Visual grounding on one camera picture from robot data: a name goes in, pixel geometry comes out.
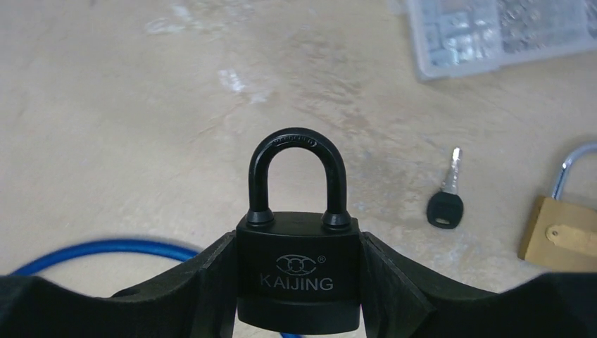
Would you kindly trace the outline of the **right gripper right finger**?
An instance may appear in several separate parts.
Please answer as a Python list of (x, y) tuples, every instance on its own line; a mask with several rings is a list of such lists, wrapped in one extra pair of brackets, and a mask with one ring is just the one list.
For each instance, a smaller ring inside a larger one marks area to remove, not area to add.
[(595, 337), (596, 274), (544, 273), (501, 293), (445, 277), (360, 236), (368, 337)]

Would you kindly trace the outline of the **black head padlock key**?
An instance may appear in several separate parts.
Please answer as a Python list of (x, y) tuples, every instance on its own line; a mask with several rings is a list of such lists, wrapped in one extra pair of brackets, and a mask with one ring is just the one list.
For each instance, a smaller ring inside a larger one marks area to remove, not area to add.
[(464, 204), (458, 195), (461, 155), (461, 148), (454, 148), (446, 178), (442, 182), (440, 190), (427, 202), (427, 221), (430, 225), (440, 229), (455, 229), (463, 218)]

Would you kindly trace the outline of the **brass padlock silver shackle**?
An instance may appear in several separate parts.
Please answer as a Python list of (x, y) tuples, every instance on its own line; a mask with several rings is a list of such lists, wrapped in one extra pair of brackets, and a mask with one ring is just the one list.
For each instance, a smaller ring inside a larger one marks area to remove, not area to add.
[(596, 272), (596, 210), (562, 200), (572, 165), (596, 152), (596, 142), (572, 150), (561, 163), (551, 193), (538, 196), (517, 257), (554, 271)]

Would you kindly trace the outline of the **black padlock with key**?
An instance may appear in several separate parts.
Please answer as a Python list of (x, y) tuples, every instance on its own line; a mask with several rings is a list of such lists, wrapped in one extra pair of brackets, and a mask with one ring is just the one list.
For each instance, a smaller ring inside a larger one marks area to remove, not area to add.
[[(325, 169), (323, 213), (273, 212), (268, 173), (285, 149), (315, 154)], [(267, 136), (253, 152), (249, 209), (236, 228), (240, 321), (286, 334), (338, 334), (360, 324), (360, 230), (347, 209), (343, 158), (325, 136), (288, 127)]]

